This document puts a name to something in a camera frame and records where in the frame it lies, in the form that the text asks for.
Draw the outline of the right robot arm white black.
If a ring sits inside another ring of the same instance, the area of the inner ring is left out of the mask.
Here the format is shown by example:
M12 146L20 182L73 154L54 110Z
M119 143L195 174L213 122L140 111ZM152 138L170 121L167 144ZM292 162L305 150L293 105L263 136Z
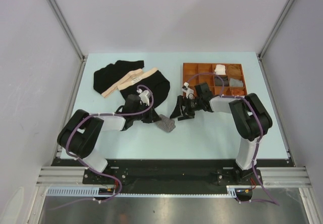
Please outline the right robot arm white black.
M273 121L255 93L245 96L214 95L207 83L195 86L197 95L185 83L178 96L171 119L188 120L195 118L195 112L203 110L210 113L231 114L238 133L241 136L239 152L235 160L233 179L245 184L256 171L256 158L260 141L272 127Z

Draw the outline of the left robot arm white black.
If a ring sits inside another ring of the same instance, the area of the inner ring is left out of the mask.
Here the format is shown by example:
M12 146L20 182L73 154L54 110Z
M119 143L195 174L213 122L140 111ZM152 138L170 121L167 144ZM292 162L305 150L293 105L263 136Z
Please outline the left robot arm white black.
M81 161L86 167L94 169L94 178L107 183L112 172L106 168L108 161L95 150L101 131L125 131L135 121L146 124L160 121L153 107L153 98L149 91L127 96L124 105L113 113L90 114L77 110L58 135L57 142L66 153Z

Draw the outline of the black underwear beige waistband front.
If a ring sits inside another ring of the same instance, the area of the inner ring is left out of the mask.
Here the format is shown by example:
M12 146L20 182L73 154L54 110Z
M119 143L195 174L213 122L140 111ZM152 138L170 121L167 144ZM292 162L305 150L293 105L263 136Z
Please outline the black underwear beige waistband front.
M170 82L159 69L152 68L118 86L118 90L124 99L130 94L137 94L137 89L144 91L147 88L152 93L154 99L153 107L157 108L166 100L170 91Z

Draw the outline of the grey striped boxer underwear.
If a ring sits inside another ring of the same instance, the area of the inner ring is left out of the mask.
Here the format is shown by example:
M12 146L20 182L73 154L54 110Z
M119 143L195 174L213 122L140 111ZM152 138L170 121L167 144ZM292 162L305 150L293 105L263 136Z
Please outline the grey striped boxer underwear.
M161 129L162 131L166 133L170 133L176 128L175 121L164 116L164 115L159 115L160 120L155 122L155 125Z

